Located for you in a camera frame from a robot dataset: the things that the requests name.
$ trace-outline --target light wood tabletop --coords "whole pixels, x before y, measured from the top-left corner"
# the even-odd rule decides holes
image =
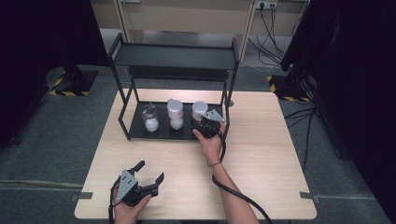
[[[178,99],[183,103],[218,103],[221,91],[138,90],[142,101]],[[238,188],[258,203],[272,220],[313,219],[317,215],[279,102],[271,92],[234,91],[230,129],[223,165]],[[136,101],[131,97],[124,116],[132,122]],[[123,169],[146,165],[135,177],[140,186],[153,184],[164,172],[159,196],[150,200],[140,220],[225,219],[219,189],[211,180],[200,144],[194,140],[132,139],[118,122],[122,100],[118,93],[108,116],[75,216],[107,219],[110,188]],[[262,214],[253,208],[257,217]]]

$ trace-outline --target person's left hand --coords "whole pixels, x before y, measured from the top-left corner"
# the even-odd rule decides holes
[[[119,191],[120,184],[114,188],[113,192],[113,203],[117,204],[119,201],[117,200],[117,194]],[[148,204],[151,199],[151,195],[144,197],[139,204],[135,207],[130,207],[126,205],[126,203],[122,202],[117,204],[114,207],[114,223],[115,224],[135,224],[137,220],[137,216],[143,210],[143,208]]]

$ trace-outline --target yellow and black hazard tape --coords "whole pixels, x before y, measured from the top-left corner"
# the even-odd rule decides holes
[[[55,84],[52,87],[52,90],[49,92],[49,95],[62,95],[62,96],[86,96],[88,95],[88,91],[57,91],[57,87],[64,80],[64,76],[66,72],[63,72],[61,76],[56,80]]]
[[[309,98],[304,96],[304,97],[296,97],[296,96],[285,96],[285,95],[280,95],[278,92],[278,88],[276,87],[276,84],[274,82],[274,79],[272,76],[267,77],[268,84],[270,86],[270,90],[272,93],[274,93],[279,100],[282,101],[298,101],[298,102],[309,102]]]

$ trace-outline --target black shelf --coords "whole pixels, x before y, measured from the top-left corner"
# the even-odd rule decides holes
[[[113,60],[113,54],[118,45],[120,45],[120,47]],[[226,137],[230,127],[229,105],[239,65],[237,46],[234,38],[229,48],[213,48],[125,43],[122,40],[121,34],[118,34],[107,54],[107,58],[110,61],[114,78],[116,79],[123,101],[119,122],[128,140],[131,138],[195,139],[195,136],[193,136],[191,132],[192,104],[183,103],[184,127],[180,130],[173,130],[170,127],[169,118],[167,116],[167,103],[155,102],[154,104],[159,112],[158,118],[160,128],[154,133],[146,131],[141,111],[143,110],[143,106],[149,102],[140,101],[137,87],[134,82],[137,78],[222,82],[223,89],[220,96],[220,103],[218,105],[209,105],[209,110],[216,109],[221,115],[222,111],[225,111],[225,116],[222,116],[226,119],[227,123],[224,133],[224,137]],[[120,84],[120,78],[115,67],[116,65],[127,66],[128,68],[131,85],[126,96]],[[128,130],[123,122],[123,116],[132,95],[132,91],[137,101],[137,107],[135,109],[133,122]]]

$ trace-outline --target hand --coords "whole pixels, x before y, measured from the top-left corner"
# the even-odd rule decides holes
[[[223,122],[220,123],[220,130],[222,133],[225,131],[225,124]],[[222,142],[219,135],[216,134],[216,136],[212,138],[205,138],[198,130],[194,129],[192,132],[201,143],[201,149],[204,152],[207,162],[209,164],[219,162],[219,154],[222,148]]]
[[[120,184],[117,184],[115,190],[113,192],[113,203],[117,204],[117,193],[119,191]],[[148,204],[149,200],[151,199],[151,195],[144,197],[139,204],[135,207],[130,207],[126,205],[126,203],[122,202],[117,204],[114,207],[114,223],[115,224],[135,224],[137,220],[137,216],[143,210],[143,208]]]

